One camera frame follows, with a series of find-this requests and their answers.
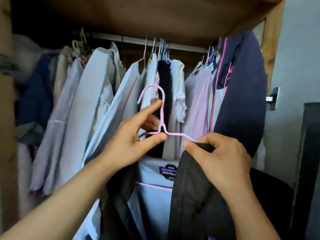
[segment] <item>closet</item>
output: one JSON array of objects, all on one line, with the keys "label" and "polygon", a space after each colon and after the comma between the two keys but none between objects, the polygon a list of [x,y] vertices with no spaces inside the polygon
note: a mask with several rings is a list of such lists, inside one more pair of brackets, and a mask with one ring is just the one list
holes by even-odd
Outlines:
[{"label": "closet", "polygon": [[[185,64],[185,78],[220,37],[233,37],[262,25],[261,48],[269,88],[285,0],[0,0],[0,186],[2,230],[19,217],[14,128],[14,80],[10,77],[13,34],[30,37],[40,47],[71,46],[84,27],[92,48],[116,41],[125,68],[143,56],[144,46],[97,39],[99,34],[165,39],[195,47],[171,49],[171,59]],[[146,57],[150,57],[147,48]]]}]

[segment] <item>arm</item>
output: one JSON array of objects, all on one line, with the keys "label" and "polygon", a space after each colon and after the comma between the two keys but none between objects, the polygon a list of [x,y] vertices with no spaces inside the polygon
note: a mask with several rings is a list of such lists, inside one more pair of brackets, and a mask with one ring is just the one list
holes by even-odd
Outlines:
[{"label": "arm", "polygon": [[230,209],[238,240],[280,240],[254,194],[250,181],[251,158],[236,139],[209,133],[198,140],[212,145],[212,153],[191,141],[183,146],[219,190]]},{"label": "arm", "polygon": [[137,161],[166,139],[158,133],[139,141],[139,128],[158,129],[160,121],[152,115],[158,101],[121,123],[105,150],[90,161],[61,189],[5,232],[0,240],[72,239],[108,180],[123,167]]}]

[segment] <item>patagonia label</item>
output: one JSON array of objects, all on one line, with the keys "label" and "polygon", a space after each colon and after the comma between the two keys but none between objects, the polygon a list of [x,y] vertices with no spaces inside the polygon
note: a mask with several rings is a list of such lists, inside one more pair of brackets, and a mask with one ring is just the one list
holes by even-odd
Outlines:
[{"label": "patagonia label", "polygon": [[177,174],[177,167],[175,165],[167,164],[165,167],[159,167],[160,174],[167,180],[174,181]]}]

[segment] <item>closet rod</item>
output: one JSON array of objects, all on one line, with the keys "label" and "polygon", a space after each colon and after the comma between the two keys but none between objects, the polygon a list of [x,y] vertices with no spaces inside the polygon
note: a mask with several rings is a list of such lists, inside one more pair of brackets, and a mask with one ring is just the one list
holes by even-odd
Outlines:
[{"label": "closet rod", "polygon": [[[114,35],[114,34],[108,34],[108,33],[91,33],[90,37],[97,38],[97,39],[103,39],[103,40],[110,40],[110,41],[119,41],[119,42],[130,43],[130,44],[145,45],[145,43],[146,43],[145,39],[132,38],[132,37]],[[153,46],[153,39],[148,40],[146,45]],[[180,51],[188,51],[188,52],[196,52],[196,53],[205,53],[206,52],[206,48],[197,47],[197,46],[189,46],[189,45],[184,45],[184,44],[170,43],[170,49],[180,50]]]}]

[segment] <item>hand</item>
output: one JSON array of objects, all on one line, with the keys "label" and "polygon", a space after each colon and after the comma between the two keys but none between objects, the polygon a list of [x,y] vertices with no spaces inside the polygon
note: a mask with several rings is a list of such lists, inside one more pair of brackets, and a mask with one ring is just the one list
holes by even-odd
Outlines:
[{"label": "hand", "polygon": [[224,198],[233,197],[244,187],[252,188],[249,176],[251,158],[237,139],[211,132],[198,142],[210,144],[215,150],[209,153],[191,141],[184,141],[183,146]]},{"label": "hand", "polygon": [[115,172],[136,162],[150,149],[167,138],[165,133],[157,133],[140,141],[138,131],[140,128],[158,130],[160,120],[154,113],[162,105],[158,100],[152,105],[142,109],[129,120],[123,121],[115,135],[107,143],[104,151],[99,155],[102,164],[112,167]]}]

